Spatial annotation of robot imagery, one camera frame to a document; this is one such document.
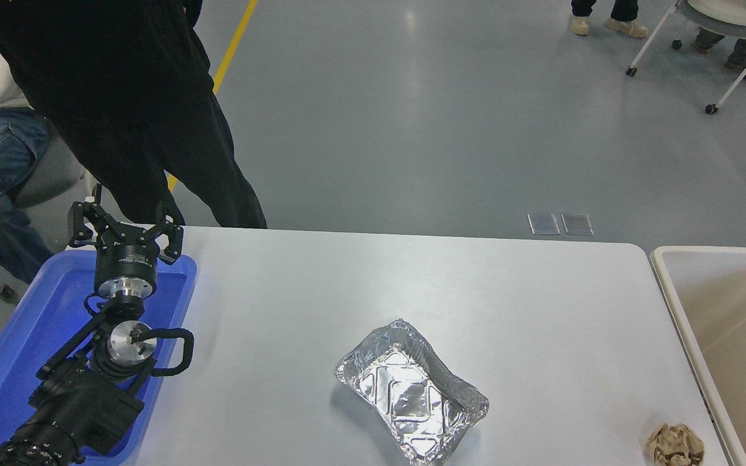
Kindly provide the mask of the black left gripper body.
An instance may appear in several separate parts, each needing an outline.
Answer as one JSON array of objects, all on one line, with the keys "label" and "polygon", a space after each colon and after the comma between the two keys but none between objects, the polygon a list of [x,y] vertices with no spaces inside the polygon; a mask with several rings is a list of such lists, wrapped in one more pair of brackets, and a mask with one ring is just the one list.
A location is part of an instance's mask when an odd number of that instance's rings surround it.
[{"label": "black left gripper body", "polygon": [[97,238],[95,285],[118,278],[141,278],[155,285],[160,248],[146,234],[147,230],[135,225],[104,227]]}]

